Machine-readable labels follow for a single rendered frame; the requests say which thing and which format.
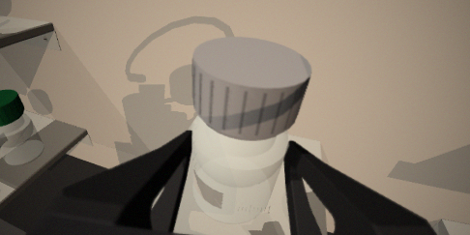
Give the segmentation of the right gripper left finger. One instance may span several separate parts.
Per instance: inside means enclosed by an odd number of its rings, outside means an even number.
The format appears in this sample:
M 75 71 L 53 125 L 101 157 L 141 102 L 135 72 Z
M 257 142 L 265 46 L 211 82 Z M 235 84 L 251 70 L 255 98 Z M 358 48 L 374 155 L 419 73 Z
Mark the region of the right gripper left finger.
M 191 134 L 187 130 L 156 150 L 61 189 L 44 212 L 173 233 L 189 171 Z

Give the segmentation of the white bottle with grey cap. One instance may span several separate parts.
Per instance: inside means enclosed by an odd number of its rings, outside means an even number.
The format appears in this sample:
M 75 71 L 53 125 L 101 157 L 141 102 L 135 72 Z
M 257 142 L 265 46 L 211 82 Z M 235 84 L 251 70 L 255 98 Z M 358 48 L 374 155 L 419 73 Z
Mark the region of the white bottle with grey cap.
M 248 38 L 212 39 L 192 55 L 192 192 L 213 220 L 239 224 L 267 207 L 312 68 L 297 51 Z

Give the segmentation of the large beige wall panel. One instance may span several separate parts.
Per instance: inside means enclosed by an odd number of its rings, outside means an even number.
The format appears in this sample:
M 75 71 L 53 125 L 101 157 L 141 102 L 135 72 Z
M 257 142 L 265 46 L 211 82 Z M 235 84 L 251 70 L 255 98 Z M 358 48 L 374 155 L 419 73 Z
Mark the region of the large beige wall panel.
M 187 131 L 192 54 L 224 37 L 311 64 L 288 133 L 426 219 L 470 224 L 470 0 L 0 0 L 54 31 L 0 48 L 0 90 L 88 134 L 66 154 L 112 168 Z

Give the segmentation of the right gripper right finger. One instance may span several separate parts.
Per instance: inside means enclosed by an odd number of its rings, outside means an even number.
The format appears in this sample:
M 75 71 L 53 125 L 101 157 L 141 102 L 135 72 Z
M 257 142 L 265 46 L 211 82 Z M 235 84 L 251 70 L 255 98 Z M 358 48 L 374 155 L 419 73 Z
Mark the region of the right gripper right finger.
M 333 235 L 437 235 L 428 221 L 334 169 L 293 140 L 284 159 L 291 235 L 322 235 L 303 180 L 333 216 Z

